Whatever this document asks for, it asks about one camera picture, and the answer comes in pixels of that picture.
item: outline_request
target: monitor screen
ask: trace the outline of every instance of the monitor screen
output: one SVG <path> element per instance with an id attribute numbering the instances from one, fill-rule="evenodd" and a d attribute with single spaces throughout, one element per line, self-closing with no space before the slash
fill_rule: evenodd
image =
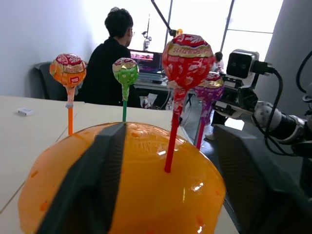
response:
<path id="1" fill-rule="evenodd" d="M 143 73 L 160 73 L 161 72 L 161 53 L 130 50 L 131 58 L 134 59 L 140 72 Z"/>

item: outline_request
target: orange plastic bowl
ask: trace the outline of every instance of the orange plastic bowl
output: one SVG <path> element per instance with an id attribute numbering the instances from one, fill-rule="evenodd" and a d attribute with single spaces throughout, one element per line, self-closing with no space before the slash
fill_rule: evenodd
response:
<path id="1" fill-rule="evenodd" d="M 24 233 L 36 233 L 70 168 L 99 132 L 84 129 L 44 151 L 19 197 Z M 164 172 L 170 132 L 126 123 L 122 169 L 110 234 L 213 234 L 225 196 L 223 179 L 198 149 L 175 141 L 171 173 Z"/>

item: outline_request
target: green lollipop stick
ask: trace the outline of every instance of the green lollipop stick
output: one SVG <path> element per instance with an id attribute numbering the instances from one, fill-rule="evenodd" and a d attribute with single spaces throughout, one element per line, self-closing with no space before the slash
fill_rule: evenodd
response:
<path id="1" fill-rule="evenodd" d="M 131 58 L 120 58 L 113 64 L 113 73 L 116 80 L 121 84 L 123 100 L 122 121 L 126 122 L 129 88 L 138 78 L 138 65 Z"/>

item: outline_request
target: gray chair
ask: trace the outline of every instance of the gray chair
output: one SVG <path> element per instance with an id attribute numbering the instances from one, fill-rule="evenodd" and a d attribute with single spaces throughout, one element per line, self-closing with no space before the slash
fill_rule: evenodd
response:
<path id="1" fill-rule="evenodd" d="M 66 101 L 66 89 L 51 76 L 50 64 L 51 62 L 42 62 L 35 65 L 35 69 L 40 76 L 44 98 L 48 100 Z"/>

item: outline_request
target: gray wall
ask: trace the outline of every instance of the gray wall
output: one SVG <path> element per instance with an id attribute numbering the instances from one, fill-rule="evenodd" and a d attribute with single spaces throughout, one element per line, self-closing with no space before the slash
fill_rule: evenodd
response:
<path id="1" fill-rule="evenodd" d="M 58 54 L 88 59 L 92 33 L 85 0 L 3 0 L 0 7 L 0 95 L 39 98 L 33 65 Z"/>
<path id="2" fill-rule="evenodd" d="M 312 0 L 284 0 L 265 61 L 272 63 L 284 81 L 278 108 L 290 115 L 304 117 L 307 105 L 295 84 L 304 57 L 312 50 Z M 312 82 L 312 59 L 302 72 L 304 88 Z M 256 87 L 259 100 L 274 102 L 278 89 L 274 75 L 260 77 Z"/>

